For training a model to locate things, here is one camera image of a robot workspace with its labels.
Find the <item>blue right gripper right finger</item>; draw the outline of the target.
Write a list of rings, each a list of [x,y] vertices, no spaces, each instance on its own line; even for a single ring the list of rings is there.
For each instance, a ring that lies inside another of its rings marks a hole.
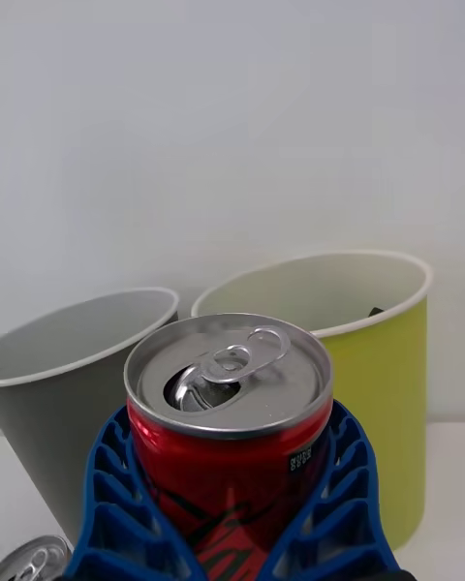
[[[355,417],[338,402],[328,464],[314,493],[282,533],[261,580],[400,580],[381,524],[375,454]]]

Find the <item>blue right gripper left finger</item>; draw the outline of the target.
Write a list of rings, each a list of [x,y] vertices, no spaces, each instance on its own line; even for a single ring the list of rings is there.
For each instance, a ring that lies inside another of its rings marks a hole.
[[[111,416],[90,450],[82,528],[63,578],[206,578],[184,538],[145,489],[125,408]]]

